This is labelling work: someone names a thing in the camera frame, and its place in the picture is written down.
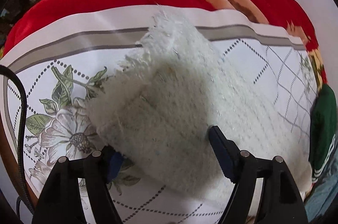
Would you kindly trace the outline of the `white floral bed sheet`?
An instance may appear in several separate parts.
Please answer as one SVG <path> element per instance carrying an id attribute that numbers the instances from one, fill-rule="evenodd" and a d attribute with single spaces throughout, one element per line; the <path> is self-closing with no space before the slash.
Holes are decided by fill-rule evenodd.
<path id="1" fill-rule="evenodd" d="M 26 37 L 1 59 L 6 71 L 1 77 L 3 128 L 22 168 L 22 179 L 37 199 L 61 156 L 83 159 L 111 146 L 91 123 L 87 103 L 125 56 L 139 47 L 154 15 L 162 10 L 184 16 L 222 59 L 273 104 L 308 160 L 317 87 L 299 37 L 283 27 L 253 23 L 237 10 L 118 7 L 60 18 Z M 124 160 L 107 188 L 122 223 L 219 222 L 234 188 L 230 179 L 228 200 L 214 203 L 169 188 L 118 153 Z M 84 179 L 79 179 L 79 188 L 86 223 L 96 223 Z"/>

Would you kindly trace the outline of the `light blue garment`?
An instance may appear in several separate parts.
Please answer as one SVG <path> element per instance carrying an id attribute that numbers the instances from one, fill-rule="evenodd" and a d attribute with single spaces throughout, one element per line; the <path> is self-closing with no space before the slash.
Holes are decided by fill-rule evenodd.
<path id="1" fill-rule="evenodd" d="M 316 184 L 312 194 L 305 202 L 308 221 L 311 222 L 326 213 L 337 195 L 337 154 L 331 159 Z"/>

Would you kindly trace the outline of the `white fluffy knit sweater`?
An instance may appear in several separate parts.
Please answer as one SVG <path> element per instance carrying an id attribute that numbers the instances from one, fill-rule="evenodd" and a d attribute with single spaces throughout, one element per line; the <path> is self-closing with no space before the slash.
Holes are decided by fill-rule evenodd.
<path id="1" fill-rule="evenodd" d="M 232 185 L 207 136 L 212 125 L 256 157 L 282 156 L 298 190 L 311 187 L 311 165 L 273 104 L 182 15 L 157 12 L 101 87 L 87 103 L 98 135 L 173 190 L 228 200 Z"/>

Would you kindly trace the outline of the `green sweater with white stripes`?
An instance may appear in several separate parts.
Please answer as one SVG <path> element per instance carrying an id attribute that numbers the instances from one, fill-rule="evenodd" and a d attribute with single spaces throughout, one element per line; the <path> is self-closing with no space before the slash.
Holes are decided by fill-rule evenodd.
<path id="1" fill-rule="evenodd" d="M 316 183 L 336 145 L 337 104 L 331 87 L 324 84 L 311 111 L 309 163 Z"/>

